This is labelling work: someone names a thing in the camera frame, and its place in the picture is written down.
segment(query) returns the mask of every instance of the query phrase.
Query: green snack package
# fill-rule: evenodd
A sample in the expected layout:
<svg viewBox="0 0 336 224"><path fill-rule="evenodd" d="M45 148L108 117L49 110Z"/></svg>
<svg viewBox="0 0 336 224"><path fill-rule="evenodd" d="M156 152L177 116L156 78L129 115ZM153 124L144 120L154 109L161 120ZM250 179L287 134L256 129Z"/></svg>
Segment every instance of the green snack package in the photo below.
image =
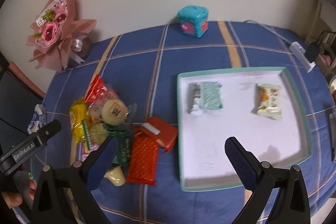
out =
<svg viewBox="0 0 336 224"><path fill-rule="evenodd" d="M128 166L131 155L129 133L122 130L107 130L107 135L118 139L118 153L112 163Z"/></svg>

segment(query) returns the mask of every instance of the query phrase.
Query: screw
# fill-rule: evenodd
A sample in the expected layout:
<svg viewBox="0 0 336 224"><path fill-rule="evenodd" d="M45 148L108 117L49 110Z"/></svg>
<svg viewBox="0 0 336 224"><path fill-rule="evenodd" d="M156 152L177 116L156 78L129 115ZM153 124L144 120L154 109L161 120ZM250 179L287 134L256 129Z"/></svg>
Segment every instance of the screw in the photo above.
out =
<svg viewBox="0 0 336 224"><path fill-rule="evenodd" d="M82 166L82 162L80 160L75 161L72 166L75 167L75 168L78 168L78 167Z"/></svg>
<svg viewBox="0 0 336 224"><path fill-rule="evenodd" d="M264 168L269 168L271 165L270 165L269 162L267 162L267 161L263 161L263 162L261 163L261 166L264 167Z"/></svg>
<svg viewBox="0 0 336 224"><path fill-rule="evenodd" d="M294 171L296 172L299 172L300 171L300 167L298 165L293 165L293 169Z"/></svg>
<svg viewBox="0 0 336 224"><path fill-rule="evenodd" d="M46 165L43 167L43 171L44 172L48 172L50 170L50 166L49 165Z"/></svg>

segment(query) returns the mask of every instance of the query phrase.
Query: red wafer package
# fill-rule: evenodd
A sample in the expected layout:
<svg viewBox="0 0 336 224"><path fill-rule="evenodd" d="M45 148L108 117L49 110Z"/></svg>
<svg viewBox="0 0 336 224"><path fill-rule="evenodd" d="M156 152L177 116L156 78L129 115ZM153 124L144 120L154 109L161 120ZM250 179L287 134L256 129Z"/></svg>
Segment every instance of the red wafer package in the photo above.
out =
<svg viewBox="0 0 336 224"><path fill-rule="evenodd" d="M142 124L141 131L162 146L166 153L168 153L176 143L177 128L167 124L158 116L152 116Z"/></svg>
<svg viewBox="0 0 336 224"><path fill-rule="evenodd" d="M159 145L136 127L126 182L154 186L158 155Z"/></svg>

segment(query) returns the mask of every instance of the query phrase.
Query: blue plaid tablecloth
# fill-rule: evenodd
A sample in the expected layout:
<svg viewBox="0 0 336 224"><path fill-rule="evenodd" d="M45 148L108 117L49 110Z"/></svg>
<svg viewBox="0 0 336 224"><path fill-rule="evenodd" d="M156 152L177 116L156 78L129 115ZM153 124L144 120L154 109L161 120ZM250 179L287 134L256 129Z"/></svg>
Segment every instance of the blue plaid tablecloth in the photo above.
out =
<svg viewBox="0 0 336 224"><path fill-rule="evenodd" d="M290 41L304 42L295 33L274 28ZM43 101L48 121L58 119L62 131L48 147L31 159L37 180L43 165L69 166L71 130L69 108L85 95L90 81L99 74L119 92L126 104L137 104L134 124L155 114L177 125L176 76L182 72L231 67L285 66L302 97L312 136L312 156L300 167L305 179L311 215L336 190L336 164L329 113L335 105L318 67L307 73L281 39L258 25L209 22L200 38L181 34L178 24L139 30L94 45L87 63L57 73ZM111 223L231 223L244 205L241 187L183 192L179 182L177 146L168 154L160 150L156 186L126 183L113 186L103 179L91 192ZM259 223L265 222L277 191L274 190Z"/></svg>

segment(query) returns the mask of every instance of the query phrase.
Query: pink wrapping paper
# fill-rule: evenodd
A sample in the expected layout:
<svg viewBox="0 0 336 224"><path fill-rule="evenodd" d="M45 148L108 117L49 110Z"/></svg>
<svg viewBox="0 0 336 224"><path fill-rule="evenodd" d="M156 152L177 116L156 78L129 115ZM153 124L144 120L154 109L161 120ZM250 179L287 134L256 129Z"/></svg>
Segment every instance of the pink wrapping paper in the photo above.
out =
<svg viewBox="0 0 336 224"><path fill-rule="evenodd" d="M42 12L53 2L54 0L49 0L48 3L43 8ZM55 26L53 28L52 39L47 41L43 39L43 30L46 28L39 28L36 22L31 24L31 28L35 33L42 33L41 37L34 37L30 35L27 39L26 45L35 46L36 49L33 52L33 57L29 59L29 62L37 60L38 65L36 68L45 67L55 71L61 71L66 69L69 61L69 54L71 51L71 45L73 43L74 37L77 33L90 33L96 26L96 20L93 19L80 19L75 20L75 0L66 0L67 13L65 12L66 18L61 23L54 23L57 16L64 12L64 7L60 5L60 13L56 13L56 17L53 22L48 22L47 27Z"/></svg>

